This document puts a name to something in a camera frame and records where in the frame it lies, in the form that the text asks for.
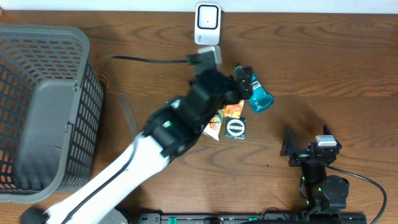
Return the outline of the orange white Kleenex tissue pack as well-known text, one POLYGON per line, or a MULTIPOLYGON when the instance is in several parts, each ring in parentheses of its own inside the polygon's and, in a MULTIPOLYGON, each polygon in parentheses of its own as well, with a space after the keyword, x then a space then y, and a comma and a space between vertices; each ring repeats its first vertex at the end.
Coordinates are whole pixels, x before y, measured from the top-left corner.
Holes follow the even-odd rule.
POLYGON ((244 107, 244 100, 240 100, 238 104, 226 105, 224 108, 224 117, 239 119, 244 107))

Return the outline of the blue mouthwash bottle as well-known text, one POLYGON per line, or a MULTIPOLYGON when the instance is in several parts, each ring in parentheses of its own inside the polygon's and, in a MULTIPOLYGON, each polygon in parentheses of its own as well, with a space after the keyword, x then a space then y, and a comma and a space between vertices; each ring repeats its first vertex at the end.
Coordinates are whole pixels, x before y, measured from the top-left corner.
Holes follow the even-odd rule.
POLYGON ((254 72, 251 77, 251 86, 252 97, 248 99, 248 102, 253 112, 262 113, 269 109, 274 104, 274 97, 267 92, 254 72))

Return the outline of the green round-label box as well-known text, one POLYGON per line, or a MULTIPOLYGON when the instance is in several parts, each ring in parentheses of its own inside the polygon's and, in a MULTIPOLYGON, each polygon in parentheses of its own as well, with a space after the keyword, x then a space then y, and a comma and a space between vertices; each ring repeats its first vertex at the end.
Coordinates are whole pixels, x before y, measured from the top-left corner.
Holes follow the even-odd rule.
POLYGON ((226 119, 226 131, 225 138, 228 139, 240 139, 246 138, 246 120, 245 119, 226 119))

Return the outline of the orange yellow snack bag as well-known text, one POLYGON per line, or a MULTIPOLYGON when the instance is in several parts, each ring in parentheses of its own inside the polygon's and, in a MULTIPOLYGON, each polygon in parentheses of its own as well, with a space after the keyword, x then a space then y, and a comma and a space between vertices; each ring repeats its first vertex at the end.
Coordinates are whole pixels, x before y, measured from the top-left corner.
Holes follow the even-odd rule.
POLYGON ((210 122, 206 125, 203 130, 203 134, 214 139, 215 141, 220 140, 221 125, 224 118, 224 109, 220 109, 216 112, 214 117, 211 118, 210 122))

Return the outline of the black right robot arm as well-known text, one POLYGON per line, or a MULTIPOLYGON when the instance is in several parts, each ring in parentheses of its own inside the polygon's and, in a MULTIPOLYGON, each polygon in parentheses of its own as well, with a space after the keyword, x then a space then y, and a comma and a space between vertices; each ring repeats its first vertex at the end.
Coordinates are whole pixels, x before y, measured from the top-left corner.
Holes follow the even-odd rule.
POLYGON ((324 125, 323 134, 315 137, 306 149, 298 149, 288 128, 280 155, 289 158, 289 166, 302 171, 300 193, 307 199, 309 209, 317 212, 340 211, 346 208, 349 182, 337 175, 327 175, 326 166, 336 161, 342 145, 324 125))

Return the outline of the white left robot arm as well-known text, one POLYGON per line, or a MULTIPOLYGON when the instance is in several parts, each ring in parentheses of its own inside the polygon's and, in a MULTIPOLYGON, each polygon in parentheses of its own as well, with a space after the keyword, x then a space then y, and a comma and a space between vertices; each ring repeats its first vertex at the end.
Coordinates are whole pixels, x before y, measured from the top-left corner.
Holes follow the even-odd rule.
POLYGON ((47 210, 28 208, 20 223, 99 223, 134 189, 165 169, 198 140, 216 112, 252 96, 249 68, 233 76, 217 70, 211 53, 189 55, 195 77, 185 96, 170 99, 153 113, 141 133, 109 166, 83 188, 47 210))

